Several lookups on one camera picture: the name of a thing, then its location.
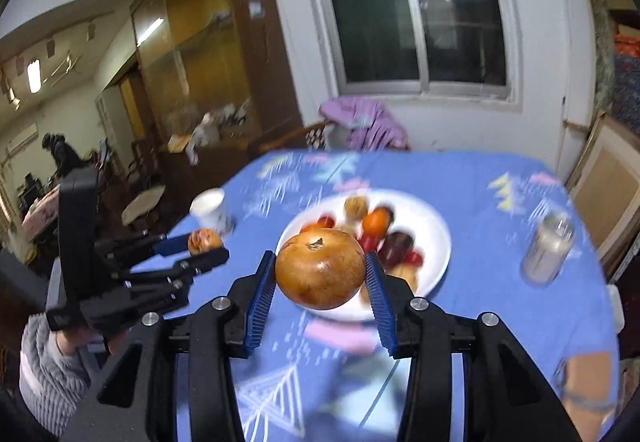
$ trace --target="fluorescent light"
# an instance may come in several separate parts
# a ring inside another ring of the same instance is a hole
[[[27,67],[27,76],[29,77],[29,89],[32,94],[40,90],[42,83],[40,82],[40,61],[34,59]]]
[[[20,108],[21,101],[15,96],[13,88],[9,88],[9,101],[15,107],[16,110]]]
[[[138,46],[145,42],[147,38],[151,36],[160,25],[162,25],[163,21],[164,19],[158,18],[151,25],[149,25],[149,28],[142,33],[142,36],[140,36],[140,38],[138,38]]]

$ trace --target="gray knit sleeve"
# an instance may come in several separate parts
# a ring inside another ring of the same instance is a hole
[[[45,315],[31,316],[22,334],[20,392],[36,420],[62,435],[89,383],[79,354],[64,356]]]

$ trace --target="metal screw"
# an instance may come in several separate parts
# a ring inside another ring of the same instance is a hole
[[[482,314],[482,323],[488,327],[495,327],[500,322],[500,319],[493,312],[486,312]]]
[[[427,308],[429,307],[429,302],[423,297],[414,297],[411,300],[410,305],[414,310],[427,310]]]
[[[142,316],[142,324],[145,327],[152,327],[160,320],[160,316],[157,312],[147,312]]]
[[[229,308],[231,306],[231,301],[229,301],[228,297],[220,296],[215,298],[211,302],[211,306],[216,310],[224,310],[225,308]]]

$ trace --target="white plate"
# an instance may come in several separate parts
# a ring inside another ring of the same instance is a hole
[[[439,212],[422,200],[386,189],[361,190],[350,194],[341,194],[325,198],[318,205],[302,211],[285,228],[276,254],[282,245],[309,222],[315,222],[320,215],[331,213],[337,223],[344,221],[344,201],[354,195],[366,195],[369,208],[379,204],[390,204],[396,219],[389,231],[402,229],[414,235],[414,248],[424,255],[424,265],[418,271],[418,289],[416,295],[426,296],[438,284],[447,269],[451,255],[451,236],[446,222]],[[373,312],[369,305],[365,305],[356,294],[349,302],[332,310],[312,310],[313,313],[338,321],[368,321],[373,320]]]

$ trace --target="metal can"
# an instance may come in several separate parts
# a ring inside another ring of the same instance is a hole
[[[524,260],[522,273],[532,284],[552,282],[574,245],[574,225],[565,213],[551,211],[539,224]]]

